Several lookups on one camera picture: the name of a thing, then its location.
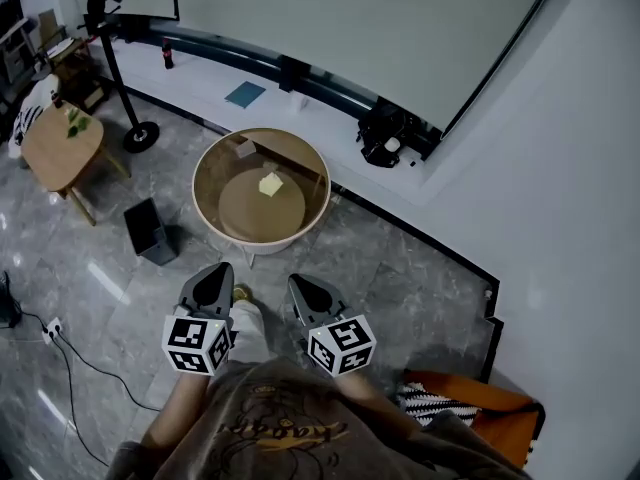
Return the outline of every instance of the black trash bin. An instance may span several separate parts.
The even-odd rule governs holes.
[[[164,265],[177,256],[152,198],[125,211],[124,220],[136,255],[156,265]]]
[[[7,466],[7,463],[0,457],[0,480],[10,480],[11,478],[13,478],[13,475],[11,474],[9,466]]]

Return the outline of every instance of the white pants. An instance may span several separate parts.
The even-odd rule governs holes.
[[[243,363],[262,363],[271,359],[264,337],[264,321],[258,307],[246,300],[239,300],[231,308],[230,316],[233,318],[232,331],[238,334],[229,352],[229,359]]]

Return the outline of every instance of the wooden side table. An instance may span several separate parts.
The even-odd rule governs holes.
[[[74,125],[81,118],[89,122],[84,131],[70,137],[71,124],[66,112],[74,109],[78,111]],[[46,109],[22,141],[22,155],[38,181],[49,192],[57,192],[64,199],[69,196],[92,226],[96,225],[95,219],[73,191],[73,185],[80,175],[98,154],[102,154],[123,176],[131,177],[129,171],[105,149],[102,144],[103,133],[102,123],[98,119],[65,103],[59,109],[54,105]]]

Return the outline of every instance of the black baseboard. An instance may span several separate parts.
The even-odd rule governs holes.
[[[113,81],[111,81],[109,79],[105,78],[104,81],[105,81],[105,83],[113,84]],[[180,117],[183,117],[185,119],[189,119],[190,121],[193,121],[194,123],[197,123],[200,126],[203,126],[205,128],[209,128],[210,130],[212,130],[212,131],[214,131],[216,133],[219,133],[221,135],[226,135],[227,133],[230,133],[230,131],[231,131],[231,130],[227,130],[226,128],[223,128],[221,126],[218,126],[215,123],[207,121],[206,119],[202,119],[201,117],[196,116],[195,114],[192,114],[191,112],[188,112],[186,110],[178,108],[175,105],[171,105],[170,103],[167,103],[167,102],[162,101],[162,100],[160,100],[158,98],[155,98],[154,96],[150,96],[150,95],[148,95],[146,93],[143,93],[143,92],[140,92],[140,91],[138,91],[136,89],[132,89],[131,87],[127,87],[126,89],[127,89],[127,92],[132,94],[133,96],[136,96],[136,97],[138,97],[140,99],[148,101],[149,103],[153,103],[154,105],[157,105],[158,107],[163,108],[163,109],[165,109],[165,110],[167,110],[169,112],[173,112],[174,114],[177,114]],[[487,355],[485,357],[485,361],[484,361],[484,364],[482,366],[481,374],[477,378],[477,380],[479,380],[481,382],[484,382],[484,383],[489,382],[489,376],[491,375],[491,370],[493,369],[493,362],[494,362],[495,357],[496,357],[496,352],[498,350],[498,344],[500,343],[500,336],[502,335],[502,328],[504,326],[504,323],[500,319],[498,319],[498,318],[496,318],[494,316],[495,308],[496,308],[496,300],[498,299],[498,290],[500,288],[500,281],[498,279],[496,279],[494,276],[492,276],[491,274],[489,274],[486,270],[481,269],[475,263],[472,263],[471,261],[469,261],[464,256],[461,256],[457,252],[449,249],[446,245],[438,242],[432,236],[429,236],[426,233],[423,233],[419,229],[411,226],[410,224],[408,224],[405,221],[399,219],[395,215],[393,215],[393,214],[387,212],[386,210],[383,210],[379,206],[373,204],[371,201],[368,201],[368,200],[358,196],[357,194],[351,192],[350,190],[344,188],[342,185],[339,185],[339,184],[333,182],[331,189],[334,192],[340,194],[342,197],[352,201],[353,203],[355,203],[355,204],[365,208],[366,210],[370,211],[374,215],[377,215],[378,217],[386,220],[387,222],[393,224],[394,226],[402,229],[406,233],[408,233],[411,236],[417,238],[418,240],[424,242],[425,244],[429,245],[430,247],[433,247],[437,251],[439,251],[442,254],[444,254],[445,256],[451,258],[456,263],[462,265],[467,270],[473,272],[475,275],[477,275],[478,277],[480,277],[481,279],[483,279],[483,280],[485,280],[487,282],[487,284],[490,286],[490,289],[491,289],[491,297],[487,300],[487,305],[486,305],[485,312],[484,312],[484,318],[485,318],[485,320],[487,322],[490,322],[491,324],[493,324],[493,333],[491,334],[491,340],[489,342],[489,349],[487,350]]]

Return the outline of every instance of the leg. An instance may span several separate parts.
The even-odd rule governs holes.
[[[92,226],[96,225],[96,221],[95,219],[89,214],[89,212],[87,211],[87,209],[84,207],[84,205],[82,204],[82,201],[80,201],[80,199],[78,199],[78,196],[76,195],[76,193],[73,191],[72,187],[69,187],[66,190],[67,195],[69,196],[69,198],[73,201],[73,203],[76,205],[76,208],[78,210],[80,210],[80,213],[82,215],[84,215],[84,218],[87,219],[87,221],[89,221],[89,224],[91,224]]]
[[[109,160],[113,164],[113,166],[118,169],[125,178],[131,178],[131,173],[127,171],[126,167],[120,163],[104,146],[100,146],[100,151],[104,157]]]
[[[238,332],[229,359],[243,363],[263,363],[271,359],[258,307],[248,300],[238,300],[229,315],[233,319],[232,330]]]

